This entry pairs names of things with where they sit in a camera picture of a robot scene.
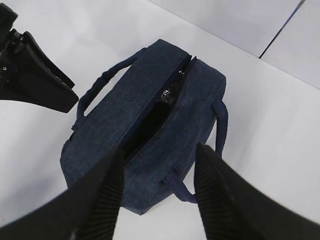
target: ribbed rubber pad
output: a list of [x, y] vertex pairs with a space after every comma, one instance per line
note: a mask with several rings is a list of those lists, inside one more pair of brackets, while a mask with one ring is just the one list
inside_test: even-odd
[[195, 162], [194, 187], [208, 240], [263, 239], [243, 221], [215, 169], [199, 152]]
[[76, 234], [77, 240], [112, 240], [124, 191], [122, 159], [113, 162], [102, 183], [93, 210]]
[[208, 240], [320, 240], [320, 226], [264, 195], [197, 145], [195, 193]]

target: fabric texture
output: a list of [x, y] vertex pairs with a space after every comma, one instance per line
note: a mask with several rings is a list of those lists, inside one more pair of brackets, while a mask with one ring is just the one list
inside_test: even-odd
[[[196, 158], [197, 143], [205, 143], [217, 119], [216, 151], [221, 154], [228, 127], [222, 98], [226, 78], [219, 71], [164, 40], [104, 72], [81, 98], [73, 134], [61, 151], [61, 168], [68, 187], [83, 177], [111, 146], [126, 146], [158, 106], [166, 113], [151, 136], [125, 155], [122, 206], [143, 214], [172, 193], [196, 202], [183, 187], [183, 179]], [[87, 115], [84, 111], [104, 85], [122, 68], [125, 72], [113, 89]], [[178, 95], [169, 111], [159, 99], [177, 77]]]

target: bag handle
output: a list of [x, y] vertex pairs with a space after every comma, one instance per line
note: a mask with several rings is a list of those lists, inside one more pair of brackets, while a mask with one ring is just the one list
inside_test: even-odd
[[102, 75], [95, 81], [92, 87], [80, 98], [76, 118], [77, 120], [83, 118], [85, 116], [85, 110], [92, 103], [92, 101], [96, 98], [96, 96], [100, 93], [100, 91], [104, 88], [105, 85], [121, 70], [132, 65], [137, 58], [146, 50], [147, 48], [142, 48], [140, 51], [136, 52], [131, 57], [127, 58], [119, 62], [118, 64], [111, 67], [108, 71], [102, 73]]
[[[216, 138], [215, 138], [215, 152], [222, 157], [222, 151], [225, 146], [228, 131], [228, 110], [222, 99], [218, 99], [214, 105], [213, 110], [216, 115]], [[173, 192], [173, 194], [182, 202], [189, 202], [196, 204], [197, 198], [192, 194], [184, 184], [183, 180], [172, 170], [162, 180]]]

